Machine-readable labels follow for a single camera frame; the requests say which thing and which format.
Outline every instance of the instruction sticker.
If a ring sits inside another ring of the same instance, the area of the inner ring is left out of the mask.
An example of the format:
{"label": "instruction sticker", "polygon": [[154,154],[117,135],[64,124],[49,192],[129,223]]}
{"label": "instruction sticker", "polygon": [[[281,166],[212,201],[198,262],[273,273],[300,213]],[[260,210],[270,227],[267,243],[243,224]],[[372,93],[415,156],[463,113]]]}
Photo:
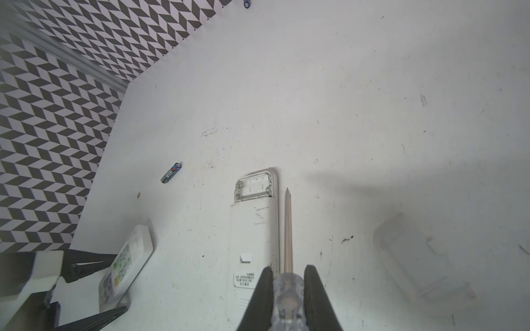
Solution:
{"label": "instruction sticker", "polygon": [[239,272],[234,274],[234,286],[244,289],[255,289],[258,274],[254,272]]}

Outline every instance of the metal shaft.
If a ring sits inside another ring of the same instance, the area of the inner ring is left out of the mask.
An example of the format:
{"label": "metal shaft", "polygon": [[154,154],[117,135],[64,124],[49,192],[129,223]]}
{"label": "metal shaft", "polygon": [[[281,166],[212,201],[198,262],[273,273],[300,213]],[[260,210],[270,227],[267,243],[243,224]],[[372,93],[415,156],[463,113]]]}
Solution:
{"label": "metal shaft", "polygon": [[284,273],[293,272],[293,224],[291,222],[291,193],[285,190],[285,256]]}

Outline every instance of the black battery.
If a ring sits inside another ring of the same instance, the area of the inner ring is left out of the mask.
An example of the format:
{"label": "black battery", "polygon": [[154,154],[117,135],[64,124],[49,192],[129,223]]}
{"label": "black battery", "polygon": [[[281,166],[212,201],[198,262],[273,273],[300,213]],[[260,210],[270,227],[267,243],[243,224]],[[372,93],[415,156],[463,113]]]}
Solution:
{"label": "black battery", "polygon": [[160,181],[163,184],[169,182],[170,179],[173,178],[173,176],[180,170],[180,168],[182,168],[180,163],[175,163],[175,165],[173,167],[171,167],[171,169],[169,169],[168,172],[166,172],[166,174],[164,175],[164,177],[162,177],[162,179]]}

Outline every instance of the blue battery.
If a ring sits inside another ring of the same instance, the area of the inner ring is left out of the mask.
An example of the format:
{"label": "blue battery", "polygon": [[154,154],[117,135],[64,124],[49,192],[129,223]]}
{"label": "blue battery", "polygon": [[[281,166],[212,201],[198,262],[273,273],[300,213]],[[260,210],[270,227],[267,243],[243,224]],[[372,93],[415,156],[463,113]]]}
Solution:
{"label": "blue battery", "polygon": [[170,179],[173,178],[173,176],[180,170],[180,168],[182,168],[180,163],[175,163],[175,165],[172,166],[171,169],[169,169],[168,172],[166,172],[166,174],[164,175],[164,177],[162,177],[162,179],[160,181],[163,184],[169,182]]}

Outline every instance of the black and white geometric pattern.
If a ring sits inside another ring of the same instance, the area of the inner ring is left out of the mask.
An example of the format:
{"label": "black and white geometric pattern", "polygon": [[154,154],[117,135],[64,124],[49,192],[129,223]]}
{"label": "black and white geometric pattern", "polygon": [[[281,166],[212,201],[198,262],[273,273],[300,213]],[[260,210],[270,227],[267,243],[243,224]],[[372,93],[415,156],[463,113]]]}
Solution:
{"label": "black and white geometric pattern", "polygon": [[133,80],[231,0],[19,0],[21,19]]}
{"label": "black and white geometric pattern", "polygon": [[67,248],[123,95],[0,35],[0,252]]}

